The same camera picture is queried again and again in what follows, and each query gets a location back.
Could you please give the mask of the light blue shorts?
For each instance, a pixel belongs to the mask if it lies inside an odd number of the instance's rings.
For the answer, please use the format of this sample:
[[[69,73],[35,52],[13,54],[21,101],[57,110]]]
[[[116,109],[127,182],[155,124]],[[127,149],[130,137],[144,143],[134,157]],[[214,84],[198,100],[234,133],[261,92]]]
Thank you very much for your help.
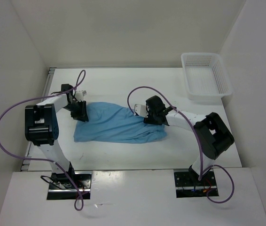
[[[89,121],[78,121],[74,142],[111,142],[144,144],[166,138],[163,125],[145,124],[129,108],[107,102],[91,102],[86,106]]]

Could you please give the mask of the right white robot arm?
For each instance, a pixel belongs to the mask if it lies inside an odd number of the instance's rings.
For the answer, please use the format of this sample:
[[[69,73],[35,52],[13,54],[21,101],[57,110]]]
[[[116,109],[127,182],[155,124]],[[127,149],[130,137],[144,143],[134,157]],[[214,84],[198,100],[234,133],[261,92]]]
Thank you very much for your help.
[[[189,167],[189,180],[199,185],[205,180],[215,160],[233,143],[234,137],[217,113],[200,115],[165,107],[158,96],[146,100],[145,105],[135,105],[134,111],[144,118],[144,123],[179,127],[194,133],[200,154]]]

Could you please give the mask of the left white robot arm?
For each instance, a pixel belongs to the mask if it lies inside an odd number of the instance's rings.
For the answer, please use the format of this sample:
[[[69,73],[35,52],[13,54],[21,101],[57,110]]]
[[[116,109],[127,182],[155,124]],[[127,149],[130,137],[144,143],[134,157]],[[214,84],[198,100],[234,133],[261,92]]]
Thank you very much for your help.
[[[86,91],[73,91],[70,84],[61,85],[61,91],[37,105],[25,107],[25,137],[37,146],[50,161],[51,179],[55,186],[73,188],[77,177],[71,162],[64,156],[58,142],[59,127],[56,113],[70,112],[72,119],[87,122]]]

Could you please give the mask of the white plastic basket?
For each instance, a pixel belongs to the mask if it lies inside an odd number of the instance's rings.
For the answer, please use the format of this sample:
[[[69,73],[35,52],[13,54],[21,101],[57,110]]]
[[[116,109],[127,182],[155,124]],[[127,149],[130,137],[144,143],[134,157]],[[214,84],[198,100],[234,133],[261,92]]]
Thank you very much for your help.
[[[197,102],[215,102],[232,95],[233,88],[220,55],[183,53],[181,63],[189,99]]]

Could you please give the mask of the aluminium table edge rail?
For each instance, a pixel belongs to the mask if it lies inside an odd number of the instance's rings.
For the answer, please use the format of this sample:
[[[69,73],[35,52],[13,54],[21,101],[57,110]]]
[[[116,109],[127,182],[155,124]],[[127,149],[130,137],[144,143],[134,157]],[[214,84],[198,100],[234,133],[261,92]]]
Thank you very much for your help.
[[[37,99],[38,103],[42,102],[44,100],[44,97],[49,94],[49,90],[50,90],[53,76],[54,76],[56,69],[57,69],[56,67],[50,67],[49,68],[48,73],[47,73],[46,83],[45,83],[45,86],[43,88],[42,96],[39,99]],[[31,141],[29,141],[27,148],[26,148],[26,153],[25,153],[26,159],[22,160],[20,171],[24,171],[24,172],[29,171],[33,150],[34,150],[33,143]]]

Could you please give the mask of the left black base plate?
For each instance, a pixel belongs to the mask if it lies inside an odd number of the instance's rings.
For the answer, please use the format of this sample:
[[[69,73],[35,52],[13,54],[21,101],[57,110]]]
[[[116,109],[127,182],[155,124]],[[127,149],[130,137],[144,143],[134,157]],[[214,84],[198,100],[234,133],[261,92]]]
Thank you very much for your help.
[[[47,200],[75,200],[78,198],[78,192],[73,184],[67,178],[58,179],[53,174],[51,176],[41,176],[42,180],[48,183]],[[73,181],[82,193],[83,198],[90,199],[92,172],[77,171],[74,174]]]

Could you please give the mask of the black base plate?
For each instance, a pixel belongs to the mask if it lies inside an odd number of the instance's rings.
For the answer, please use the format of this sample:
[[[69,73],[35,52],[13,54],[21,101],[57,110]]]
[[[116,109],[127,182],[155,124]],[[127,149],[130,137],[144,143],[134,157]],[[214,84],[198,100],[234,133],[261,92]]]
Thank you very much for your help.
[[[194,182],[188,169],[175,170],[174,181],[177,198],[194,198],[219,196],[217,182],[213,171],[206,173],[201,181]]]
[[[41,176],[42,180],[48,183],[47,200],[75,200],[78,198],[78,192],[73,184],[67,178],[58,179],[53,174],[51,176]],[[82,193],[83,198],[90,199],[92,172],[77,171],[74,174],[73,181]]]

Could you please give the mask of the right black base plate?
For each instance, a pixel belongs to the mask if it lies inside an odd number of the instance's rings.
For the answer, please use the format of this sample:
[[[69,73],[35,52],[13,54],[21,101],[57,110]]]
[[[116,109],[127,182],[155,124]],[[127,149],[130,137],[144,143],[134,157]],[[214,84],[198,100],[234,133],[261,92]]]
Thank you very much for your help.
[[[219,196],[217,182],[213,171],[206,173],[201,181],[194,182],[188,169],[175,170],[174,181],[177,198],[194,198]]]

